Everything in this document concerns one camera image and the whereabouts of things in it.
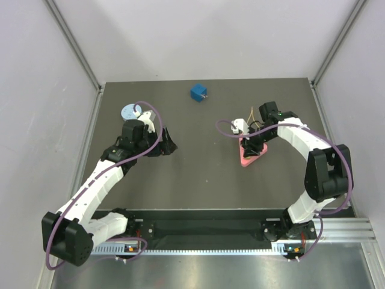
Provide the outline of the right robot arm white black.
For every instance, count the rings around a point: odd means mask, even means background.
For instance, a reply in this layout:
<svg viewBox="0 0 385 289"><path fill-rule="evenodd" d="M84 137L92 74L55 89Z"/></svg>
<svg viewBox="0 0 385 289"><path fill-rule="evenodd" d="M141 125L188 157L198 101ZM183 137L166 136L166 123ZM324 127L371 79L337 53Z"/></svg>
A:
<svg viewBox="0 0 385 289"><path fill-rule="evenodd" d="M281 112L275 102L259 107L262 124L253 128L242 119L235 120L241 134L241 165L247 167L267 152L267 142L279 137L287 141L306 160L305 191L284 210L281 232L295 238L315 214L327 204L347 193L353 186L350 150L344 144L332 146L328 140L314 135L293 112Z"/></svg>

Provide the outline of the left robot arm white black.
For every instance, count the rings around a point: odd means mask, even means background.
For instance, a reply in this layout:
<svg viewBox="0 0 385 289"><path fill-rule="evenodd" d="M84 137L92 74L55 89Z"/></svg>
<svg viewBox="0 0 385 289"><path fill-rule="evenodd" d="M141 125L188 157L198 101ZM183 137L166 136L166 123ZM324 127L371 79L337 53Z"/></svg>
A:
<svg viewBox="0 0 385 289"><path fill-rule="evenodd" d="M156 132L149 121L127 120L121 135L104 150L93 172L71 200L56 213L48 212L42 218L46 256L81 266L96 246L110 238L133 237L137 228L132 214L120 208L100 219L94 219L93 214L140 157L170 155L176 149L166 127Z"/></svg>

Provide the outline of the pink triangular power strip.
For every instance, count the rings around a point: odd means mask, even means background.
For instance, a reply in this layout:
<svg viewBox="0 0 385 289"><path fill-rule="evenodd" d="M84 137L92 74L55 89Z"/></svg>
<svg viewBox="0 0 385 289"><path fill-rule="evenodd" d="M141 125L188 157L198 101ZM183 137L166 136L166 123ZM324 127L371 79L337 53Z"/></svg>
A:
<svg viewBox="0 0 385 289"><path fill-rule="evenodd" d="M252 140L251 138L239 139L239 155L242 167L249 166L262 155L267 153L267 151L268 146L265 143L261 143L257 140Z"/></svg>

